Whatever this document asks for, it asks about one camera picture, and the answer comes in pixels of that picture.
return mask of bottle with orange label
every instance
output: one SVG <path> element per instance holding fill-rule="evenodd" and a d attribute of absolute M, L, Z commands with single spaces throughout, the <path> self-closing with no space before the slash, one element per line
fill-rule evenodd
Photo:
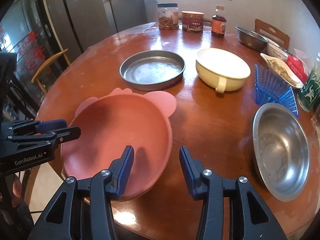
<path fill-rule="evenodd" d="M 224 17 L 224 6 L 217 5 L 216 14 L 212 16 L 211 34 L 223 38 L 226 31 L 227 20 Z"/>

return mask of white wall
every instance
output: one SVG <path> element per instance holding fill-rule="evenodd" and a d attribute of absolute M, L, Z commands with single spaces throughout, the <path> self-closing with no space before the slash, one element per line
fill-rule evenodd
<path fill-rule="evenodd" d="M 216 4 L 225 6 L 227 31 L 241 26 L 254 30 L 255 19 L 267 22 L 290 36 L 289 51 L 306 52 L 312 61 L 320 52 L 320 29 L 301 0 L 155 0 L 176 2 L 180 11 L 200 11 L 211 18 Z M 157 4 L 145 0 L 148 22 L 157 22 Z"/>

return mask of pink bear-shaped bowl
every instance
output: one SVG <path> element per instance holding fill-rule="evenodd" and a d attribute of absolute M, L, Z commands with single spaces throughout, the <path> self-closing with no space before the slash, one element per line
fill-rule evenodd
<path fill-rule="evenodd" d="M 176 106 L 175 97 L 164 91 L 140 95 L 116 88 L 100 99 L 88 98 L 70 124 L 80 127 L 80 138 L 61 147 L 66 176 L 90 178 L 107 169 L 131 145 L 134 162 L 121 201 L 143 195 L 169 160 L 172 130 L 168 118 Z"/>

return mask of blue plastic tray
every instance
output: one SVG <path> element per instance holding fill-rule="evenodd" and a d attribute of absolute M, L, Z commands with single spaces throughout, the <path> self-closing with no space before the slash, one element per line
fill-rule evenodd
<path fill-rule="evenodd" d="M 299 117 L 296 99 L 292 87 L 266 68 L 255 65 L 256 103 L 278 103 Z"/>

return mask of table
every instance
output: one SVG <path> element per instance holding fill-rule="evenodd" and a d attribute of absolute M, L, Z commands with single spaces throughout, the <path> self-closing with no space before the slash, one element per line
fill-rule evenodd
<path fill-rule="evenodd" d="M 209 47 L 228 50 L 247 62 L 251 75 L 241 89 L 221 95 L 199 79 L 196 54 L 199 49 Z M 160 31 L 157 24 L 149 23 L 117 33 L 89 47 L 65 70 L 51 87 L 37 119 L 65 119 L 70 123 L 76 108 L 85 99 L 108 95 L 116 87 L 127 88 L 119 75 L 119 66 L 133 54 L 151 49 L 176 52 L 186 62 L 183 80 L 166 89 L 177 99 L 177 110 L 170 118 L 171 156 L 162 176 L 149 192 L 128 202 L 112 204 L 115 220 L 151 239 L 196 238 L 202 202 L 192 200 L 183 179 L 179 148 L 186 145 L 195 159 L 221 177 L 246 176 L 287 235 L 310 222 L 317 209 L 320 181 L 319 142 L 311 125 L 311 114 L 299 106 L 299 121 L 308 136 L 311 154 L 308 182 L 298 198 L 283 203 L 268 192 L 253 167 L 252 123 L 259 108 L 255 103 L 254 65 L 266 65 L 259 53 L 240 44 L 233 32 L 220 39 L 212 37 L 208 27 L 203 34 L 185 33 L 181 26 L 180 30 Z M 60 149 L 50 164 L 61 174 Z M 228 239 L 227 200 L 225 206 L 223 239 Z"/>

